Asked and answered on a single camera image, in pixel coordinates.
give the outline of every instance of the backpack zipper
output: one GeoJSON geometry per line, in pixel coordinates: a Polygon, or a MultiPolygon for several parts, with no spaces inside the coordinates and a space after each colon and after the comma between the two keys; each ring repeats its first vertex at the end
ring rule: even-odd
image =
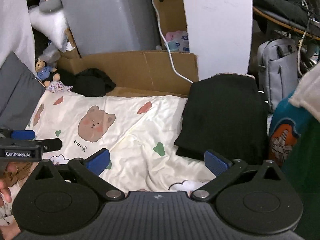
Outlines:
{"type": "Polygon", "coordinates": [[[282,92],[282,98],[284,98],[283,82],[282,82],[282,69],[281,69],[281,66],[279,66],[278,74],[280,74],[280,80],[281,80],[281,92],[282,92]]]}

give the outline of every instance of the blue shirt on teddy bear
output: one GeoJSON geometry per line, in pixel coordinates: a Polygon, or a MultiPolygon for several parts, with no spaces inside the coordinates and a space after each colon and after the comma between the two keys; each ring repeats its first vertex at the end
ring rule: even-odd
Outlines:
{"type": "Polygon", "coordinates": [[[41,71],[37,73],[38,78],[43,81],[46,80],[50,76],[50,72],[52,72],[53,67],[46,66],[41,71]]]}

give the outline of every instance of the brown cloth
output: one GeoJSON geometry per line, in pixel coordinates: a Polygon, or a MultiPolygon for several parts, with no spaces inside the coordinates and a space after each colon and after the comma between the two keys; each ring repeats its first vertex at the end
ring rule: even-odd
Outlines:
{"type": "Polygon", "coordinates": [[[4,173],[4,181],[6,182],[8,187],[12,187],[19,180],[24,179],[29,175],[29,171],[31,169],[32,163],[14,163],[17,166],[17,172],[5,172],[4,173]]]}

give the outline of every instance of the gray round cushion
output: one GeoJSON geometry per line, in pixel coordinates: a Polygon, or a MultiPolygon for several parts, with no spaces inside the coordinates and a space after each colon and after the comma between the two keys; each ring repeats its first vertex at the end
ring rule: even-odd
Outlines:
{"type": "Polygon", "coordinates": [[[39,10],[44,13],[55,12],[62,8],[61,0],[40,0],[39,10]]]}

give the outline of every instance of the folded black clothing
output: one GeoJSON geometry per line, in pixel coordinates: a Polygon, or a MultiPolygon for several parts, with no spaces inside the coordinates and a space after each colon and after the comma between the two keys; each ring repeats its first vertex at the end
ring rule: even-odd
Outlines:
{"type": "Polygon", "coordinates": [[[175,141],[177,155],[204,159],[206,150],[260,165],[267,158],[267,111],[255,80],[220,74],[193,83],[175,141]]]}
{"type": "Polygon", "coordinates": [[[58,73],[64,85],[73,86],[72,92],[86,97],[103,97],[116,87],[111,78],[97,68],[89,68],[76,75],[65,70],[59,70],[58,73]]]}

